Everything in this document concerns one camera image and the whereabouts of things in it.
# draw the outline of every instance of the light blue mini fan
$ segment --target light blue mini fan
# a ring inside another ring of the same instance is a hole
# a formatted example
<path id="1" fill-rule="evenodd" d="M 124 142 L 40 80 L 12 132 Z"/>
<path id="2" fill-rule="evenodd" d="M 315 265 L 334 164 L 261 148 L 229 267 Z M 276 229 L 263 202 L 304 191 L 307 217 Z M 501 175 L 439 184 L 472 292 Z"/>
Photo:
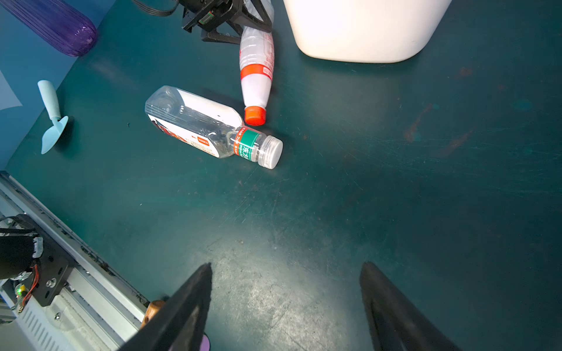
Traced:
<path id="1" fill-rule="evenodd" d="M 45 108 L 49 113 L 49 118 L 53 122 L 53 126 L 47 129 L 45 134 L 43 134 L 43 143 L 41 145 L 41 154 L 46 153 L 55 146 L 57 140 L 65 129 L 66 124 L 69 121 L 69 117 L 65 116 L 61 119 L 61 112 L 58 108 L 57 92 L 53 87 L 53 84 L 48 80 L 40 80 L 37 82 L 39 86 L 39 91 L 41 92 L 41 97 L 43 98 L 43 103 Z"/>

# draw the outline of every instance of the bottle cap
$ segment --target bottle cap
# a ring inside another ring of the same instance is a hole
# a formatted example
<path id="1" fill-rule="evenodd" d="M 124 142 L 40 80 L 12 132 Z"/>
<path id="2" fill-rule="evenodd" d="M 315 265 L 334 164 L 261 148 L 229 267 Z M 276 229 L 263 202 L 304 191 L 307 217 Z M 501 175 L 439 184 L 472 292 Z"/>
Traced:
<path id="1" fill-rule="evenodd" d="M 282 151 L 283 142 L 274 136 L 268 135 L 260 147 L 257 157 L 258 165 L 269 168 L 270 170 L 274 169 L 277 162 L 279 162 Z"/>
<path id="2" fill-rule="evenodd" d="M 246 107 L 246 124 L 261 126 L 265 123 L 265 109 L 260 106 Z"/>

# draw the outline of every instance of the white container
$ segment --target white container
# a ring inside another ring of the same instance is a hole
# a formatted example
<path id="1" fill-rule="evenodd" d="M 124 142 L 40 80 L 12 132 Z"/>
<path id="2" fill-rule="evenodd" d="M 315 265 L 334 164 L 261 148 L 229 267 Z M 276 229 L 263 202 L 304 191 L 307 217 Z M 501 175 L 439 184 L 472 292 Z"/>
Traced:
<path id="1" fill-rule="evenodd" d="M 248 11 L 262 20 L 249 0 L 244 0 Z M 273 6 L 270 0 L 262 0 L 265 11 L 273 22 Z M 265 123 L 265 107 L 268 104 L 275 53 L 271 33 L 244 27 L 240 42 L 240 81 L 244 96 L 245 121 L 252 126 Z"/>
<path id="2" fill-rule="evenodd" d="M 284 0 L 298 48 L 325 60 L 392 63 L 421 51 L 451 0 Z"/>

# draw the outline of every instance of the orange bottle cap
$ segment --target orange bottle cap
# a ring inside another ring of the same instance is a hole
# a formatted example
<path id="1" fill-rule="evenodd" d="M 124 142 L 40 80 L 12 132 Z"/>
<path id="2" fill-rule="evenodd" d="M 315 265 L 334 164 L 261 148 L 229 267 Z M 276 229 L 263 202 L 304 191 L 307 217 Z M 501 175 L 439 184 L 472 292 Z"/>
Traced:
<path id="1" fill-rule="evenodd" d="M 261 126 L 265 123 L 265 109 L 260 106 L 246 107 L 246 124 L 251 126 Z"/>

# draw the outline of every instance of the green label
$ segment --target green label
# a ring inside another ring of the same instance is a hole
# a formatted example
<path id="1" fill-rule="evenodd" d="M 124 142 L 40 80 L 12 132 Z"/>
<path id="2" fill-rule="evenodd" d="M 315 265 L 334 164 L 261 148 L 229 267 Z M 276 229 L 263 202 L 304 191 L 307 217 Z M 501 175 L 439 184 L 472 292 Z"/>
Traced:
<path id="1" fill-rule="evenodd" d="M 259 135 L 258 132 L 247 127 L 240 129 L 234 142 L 234 153 L 251 161 L 253 145 Z"/>
<path id="2" fill-rule="evenodd" d="M 207 22 L 209 22 L 213 17 L 215 17 L 215 15 L 213 15 L 211 11 L 209 11 L 206 15 L 204 15 L 202 19 L 199 20 L 199 23 L 207 24 Z"/>

